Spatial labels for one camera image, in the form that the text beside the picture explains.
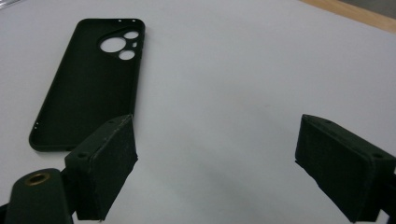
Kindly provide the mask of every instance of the black phone case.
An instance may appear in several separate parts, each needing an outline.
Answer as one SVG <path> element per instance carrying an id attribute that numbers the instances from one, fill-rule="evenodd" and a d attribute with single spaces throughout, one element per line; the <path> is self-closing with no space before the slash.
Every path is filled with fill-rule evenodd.
<path id="1" fill-rule="evenodd" d="M 129 32 L 138 36 L 128 39 Z M 80 21 L 31 131 L 31 147 L 72 150 L 106 121 L 133 114 L 144 35 L 138 19 Z M 125 47 L 101 50 L 111 37 L 123 38 Z M 125 50 L 134 57 L 122 60 Z"/>

